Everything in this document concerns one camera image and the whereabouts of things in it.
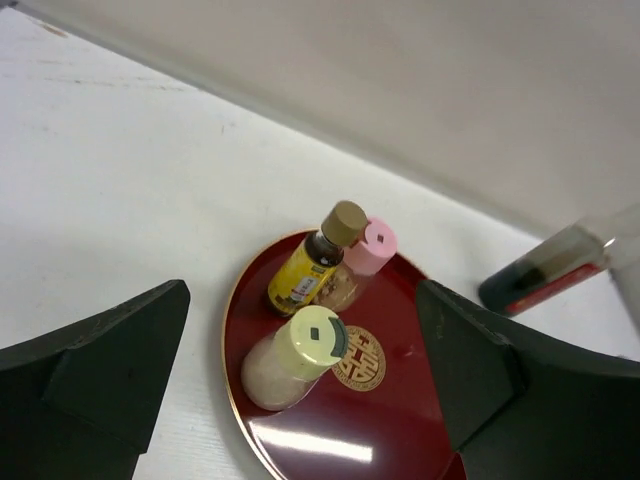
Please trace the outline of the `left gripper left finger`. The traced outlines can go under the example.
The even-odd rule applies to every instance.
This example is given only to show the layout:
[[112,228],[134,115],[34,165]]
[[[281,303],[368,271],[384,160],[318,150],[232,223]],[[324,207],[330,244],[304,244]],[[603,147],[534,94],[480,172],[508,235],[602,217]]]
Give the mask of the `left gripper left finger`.
[[1,351],[4,479],[130,479],[149,448],[190,304],[170,280]]

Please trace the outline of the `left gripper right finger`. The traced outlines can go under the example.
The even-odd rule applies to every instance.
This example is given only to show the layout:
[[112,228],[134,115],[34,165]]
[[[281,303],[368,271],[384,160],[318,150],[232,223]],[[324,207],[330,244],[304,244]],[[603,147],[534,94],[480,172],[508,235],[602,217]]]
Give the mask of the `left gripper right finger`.
[[420,282],[416,307],[451,447],[471,479],[635,479],[639,365]]

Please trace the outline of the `dark soy sauce bottle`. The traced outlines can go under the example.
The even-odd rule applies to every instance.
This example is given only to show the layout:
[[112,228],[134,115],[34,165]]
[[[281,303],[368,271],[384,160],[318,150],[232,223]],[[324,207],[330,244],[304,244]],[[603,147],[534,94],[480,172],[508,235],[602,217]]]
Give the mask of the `dark soy sauce bottle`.
[[606,270],[639,259],[639,205],[584,217],[484,280],[482,305],[506,317],[519,315]]

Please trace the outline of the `yellow-lid spice shaker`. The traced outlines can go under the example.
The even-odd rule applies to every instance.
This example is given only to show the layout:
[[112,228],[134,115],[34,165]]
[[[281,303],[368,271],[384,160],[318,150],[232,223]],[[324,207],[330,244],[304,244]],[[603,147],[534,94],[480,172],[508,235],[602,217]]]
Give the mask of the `yellow-lid spice shaker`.
[[346,327],[332,310],[306,306],[245,356],[241,382],[249,399],[267,411],[301,401],[348,350]]

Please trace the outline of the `pink-lid spice shaker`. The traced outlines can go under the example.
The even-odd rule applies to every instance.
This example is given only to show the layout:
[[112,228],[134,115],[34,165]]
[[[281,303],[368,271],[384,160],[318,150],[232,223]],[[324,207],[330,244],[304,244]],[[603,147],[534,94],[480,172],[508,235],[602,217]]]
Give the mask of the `pink-lid spice shaker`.
[[383,220],[370,217],[357,241],[344,250],[341,264],[321,287],[313,303],[339,313],[348,309],[397,253],[394,231]]

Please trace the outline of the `small yellow-label oil bottle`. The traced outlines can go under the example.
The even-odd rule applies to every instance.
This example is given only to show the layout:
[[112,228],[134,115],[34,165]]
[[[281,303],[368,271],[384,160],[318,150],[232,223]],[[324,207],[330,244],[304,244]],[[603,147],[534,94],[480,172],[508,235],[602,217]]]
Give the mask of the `small yellow-label oil bottle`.
[[350,200],[337,202],[320,227],[306,234],[270,280],[266,295],[279,315],[289,317],[308,305],[341,264],[344,251],[367,225],[364,210]]

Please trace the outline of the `round red lacquer tray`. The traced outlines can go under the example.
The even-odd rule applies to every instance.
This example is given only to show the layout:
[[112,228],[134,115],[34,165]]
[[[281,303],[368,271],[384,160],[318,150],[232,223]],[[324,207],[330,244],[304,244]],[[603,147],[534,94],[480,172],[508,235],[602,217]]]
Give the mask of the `round red lacquer tray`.
[[241,385],[251,347],[283,324],[265,300],[276,270],[303,240],[290,233],[262,246],[229,298],[222,365],[233,417],[275,479],[461,479],[444,425],[415,306],[423,272],[394,256],[341,318],[345,360],[281,412],[257,407]]

